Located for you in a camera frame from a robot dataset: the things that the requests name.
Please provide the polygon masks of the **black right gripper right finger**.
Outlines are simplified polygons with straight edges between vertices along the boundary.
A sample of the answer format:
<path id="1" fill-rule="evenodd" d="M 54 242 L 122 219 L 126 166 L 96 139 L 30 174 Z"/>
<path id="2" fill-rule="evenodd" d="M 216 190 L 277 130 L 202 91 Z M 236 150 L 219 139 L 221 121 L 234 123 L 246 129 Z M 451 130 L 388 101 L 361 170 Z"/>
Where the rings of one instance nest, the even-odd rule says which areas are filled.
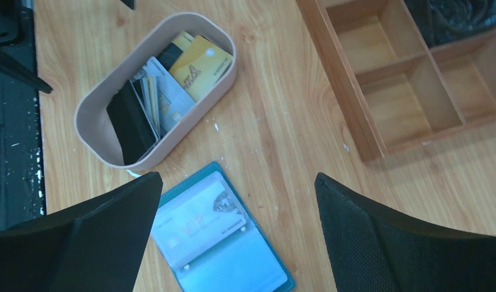
<path id="1" fill-rule="evenodd" d="M 496 291 L 496 236 L 423 221 L 315 179 L 338 291 Z"/>

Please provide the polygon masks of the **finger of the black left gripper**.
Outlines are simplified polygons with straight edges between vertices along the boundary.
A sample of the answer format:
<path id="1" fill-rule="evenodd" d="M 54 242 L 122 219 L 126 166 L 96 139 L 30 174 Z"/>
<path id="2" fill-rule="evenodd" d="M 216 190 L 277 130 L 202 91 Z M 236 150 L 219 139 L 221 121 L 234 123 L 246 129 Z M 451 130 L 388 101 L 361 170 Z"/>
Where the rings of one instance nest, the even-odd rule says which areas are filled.
<path id="1" fill-rule="evenodd" d="M 0 49 L 0 72 L 13 77 L 41 92 L 50 94 L 53 90 L 51 85 L 37 76 L 32 70 L 25 67 L 19 61 Z"/>

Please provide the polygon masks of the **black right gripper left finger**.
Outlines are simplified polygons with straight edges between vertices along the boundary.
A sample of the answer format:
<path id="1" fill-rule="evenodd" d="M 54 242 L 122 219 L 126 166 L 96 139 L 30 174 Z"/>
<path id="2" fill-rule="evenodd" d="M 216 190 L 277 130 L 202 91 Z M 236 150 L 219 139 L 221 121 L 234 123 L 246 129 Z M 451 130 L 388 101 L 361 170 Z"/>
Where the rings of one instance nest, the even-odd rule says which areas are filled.
<path id="1" fill-rule="evenodd" d="M 0 231 L 0 291 L 132 291 L 162 186 L 149 172 Z"/>

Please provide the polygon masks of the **teal leather card holder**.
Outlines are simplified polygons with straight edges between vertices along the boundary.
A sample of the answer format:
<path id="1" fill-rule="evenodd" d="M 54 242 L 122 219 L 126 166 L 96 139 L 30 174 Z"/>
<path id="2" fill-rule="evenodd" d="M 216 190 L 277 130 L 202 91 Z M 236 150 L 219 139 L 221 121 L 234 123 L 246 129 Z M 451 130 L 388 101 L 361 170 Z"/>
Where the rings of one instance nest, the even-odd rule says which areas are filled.
<path id="1" fill-rule="evenodd" d="M 247 223 L 185 266 L 174 268 L 167 263 L 180 288 L 183 291 L 291 291 L 294 289 L 295 280 L 291 273 L 218 162 L 211 162 L 164 193 L 157 212 L 174 203 L 185 191 L 203 183 L 219 180 L 228 186 L 240 203 Z"/>

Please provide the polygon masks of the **pink oval card tray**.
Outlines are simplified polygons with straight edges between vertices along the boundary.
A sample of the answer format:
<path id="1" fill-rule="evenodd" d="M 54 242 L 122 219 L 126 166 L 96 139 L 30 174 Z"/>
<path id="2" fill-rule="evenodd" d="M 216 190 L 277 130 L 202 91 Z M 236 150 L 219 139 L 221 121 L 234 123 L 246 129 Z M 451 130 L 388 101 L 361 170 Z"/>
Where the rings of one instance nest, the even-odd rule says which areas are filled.
<path id="1" fill-rule="evenodd" d="M 202 35 L 232 55 L 232 63 L 218 82 L 175 127 L 142 159 L 126 164 L 107 106 L 122 85 L 134 76 L 149 57 L 158 55 L 179 32 Z M 203 116 L 228 92 L 237 77 L 237 48 L 233 38 L 209 18 L 195 12 L 179 12 L 159 22 L 133 51 L 114 68 L 86 97 L 74 116 L 80 140 L 104 164 L 117 169 L 142 171 L 158 165 Z"/>

